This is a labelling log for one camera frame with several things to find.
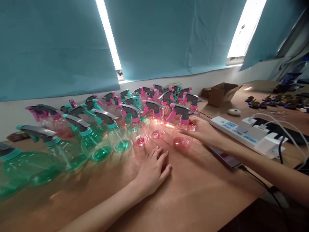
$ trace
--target phone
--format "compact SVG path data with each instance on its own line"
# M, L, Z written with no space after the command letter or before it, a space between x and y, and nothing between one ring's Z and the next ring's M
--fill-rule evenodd
M219 160L226 166L228 166L229 168L238 168L240 165L242 165L242 163L240 163L237 159L235 159L234 157L229 156L228 154L219 151L215 148L209 147L209 149L211 150L211 152L219 158Z

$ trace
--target cardboard box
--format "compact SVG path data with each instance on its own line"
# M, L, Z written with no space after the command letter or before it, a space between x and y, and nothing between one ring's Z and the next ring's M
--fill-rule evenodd
M223 102L232 100L234 94L242 85L221 83L211 88L208 104L214 107L220 107Z

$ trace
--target power strip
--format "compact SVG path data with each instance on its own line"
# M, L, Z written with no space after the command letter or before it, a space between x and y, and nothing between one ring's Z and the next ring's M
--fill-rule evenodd
M260 155L266 156L270 159L276 158L279 159L279 152L278 152L278 147L273 149L272 151L269 151L268 153L261 153L259 150L255 149L255 146L258 145L260 141L254 140L250 138L247 135L247 132L245 133L240 133L236 130L238 127L237 124L234 124L230 122L227 119L224 119L222 117L215 117L210 120L210 124L213 125L214 127L218 128L222 132L226 133L227 135L231 136L232 138L236 139L237 141L241 142L245 146L249 147L250 149L254 150L255 152L259 153ZM270 133L267 136L276 136L276 133Z

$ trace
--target window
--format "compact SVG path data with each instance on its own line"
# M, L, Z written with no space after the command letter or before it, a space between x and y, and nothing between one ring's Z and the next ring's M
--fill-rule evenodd
M120 60L119 60L119 57L118 57L117 48L116 48L112 28L110 27L108 14L107 14L107 11L106 11L104 0L96 0L96 3L97 3L97 6L98 6L99 14L100 14L102 24L103 24L103 27L104 27L104 31L105 31L105 35L106 35L107 42L108 42L108 45L109 45L109 49L110 49L110 52L112 54L112 59L113 59L113 62L114 62L118 81L124 81L122 69L121 69L121 64L120 64Z
M266 0L247 0L229 49L227 65L241 65L257 28Z

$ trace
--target wall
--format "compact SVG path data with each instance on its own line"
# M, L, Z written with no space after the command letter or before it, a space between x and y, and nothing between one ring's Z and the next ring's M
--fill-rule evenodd
M192 87L193 94L199 94L202 88L212 87L221 82L242 84L254 80L268 80L272 79L278 71L281 63L286 59L279 59L273 61L260 62L255 66L239 72L240 66L231 67L223 70L215 70L207 73L202 73L192 76L172 77L172 78L159 78L155 80L138 81L138 82L125 82L120 84L120 91L118 94L125 89L131 91L141 87L152 87L152 84L156 83L161 86L167 86L169 83L181 82L183 87ZM99 93L98 96L102 98L106 93ZM67 96L57 98L45 98L45 99L32 99L22 101L9 101L0 102L1 112L1 131L0 141L5 141L6 136L16 132L16 125L37 125L32 114L25 110L26 106L32 106L37 104L46 104L55 108L67 104L69 99L74 99L77 104L83 102L90 94L78 95L78 96Z

